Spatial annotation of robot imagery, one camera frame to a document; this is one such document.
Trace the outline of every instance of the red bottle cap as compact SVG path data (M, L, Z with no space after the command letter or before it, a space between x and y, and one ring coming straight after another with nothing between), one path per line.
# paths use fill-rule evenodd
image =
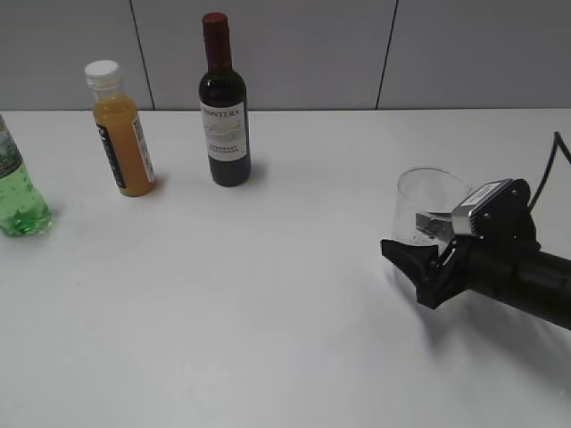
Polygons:
M203 34L209 70L231 69L232 56L230 54L228 17L220 12L204 15Z

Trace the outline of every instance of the green liquid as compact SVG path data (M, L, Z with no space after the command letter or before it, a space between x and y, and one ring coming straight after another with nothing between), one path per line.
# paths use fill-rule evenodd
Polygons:
M32 235L51 219L46 201L32 185L23 163L12 174L0 178L0 230L5 235Z

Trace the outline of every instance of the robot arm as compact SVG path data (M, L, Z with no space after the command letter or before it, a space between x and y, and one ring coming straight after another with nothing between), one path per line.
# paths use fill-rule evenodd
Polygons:
M381 242L382 253L431 309L473 290L571 330L571 260L540 251L529 199L525 180L488 183L452 212L453 230L417 216L418 230L450 239L442 255L437 246L389 240Z

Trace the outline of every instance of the bottle label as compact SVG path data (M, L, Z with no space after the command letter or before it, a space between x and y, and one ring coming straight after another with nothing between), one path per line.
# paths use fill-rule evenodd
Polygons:
M119 162L117 161L117 156L115 155L115 150L113 149L113 144L109 137L109 131L106 127L96 124L99 128L99 136L101 137L101 142L103 143L103 148L105 153L107 153L107 159L109 160L109 165L111 165L111 170L113 171L113 176L115 177L115 182L117 186L121 189L126 188L125 180L123 179L123 174L121 173L121 168Z
M0 116L0 178L12 174L21 163L20 151Z
M244 103L232 107L210 107L200 103L208 155L224 162L237 161L248 154Z
M145 134L143 134L141 120L139 120L138 116L133 120L133 130L135 131L135 138L137 139L137 145L139 146L139 152L141 153L141 160L145 167L146 179L149 180L149 183L152 183L154 182L153 164L151 163L149 150L146 147Z

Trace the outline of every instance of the white bottle cap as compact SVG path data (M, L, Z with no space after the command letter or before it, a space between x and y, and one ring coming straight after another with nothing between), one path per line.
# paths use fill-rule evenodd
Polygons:
M123 82L121 68L115 61L101 60L86 66L87 85L94 91L107 91Z

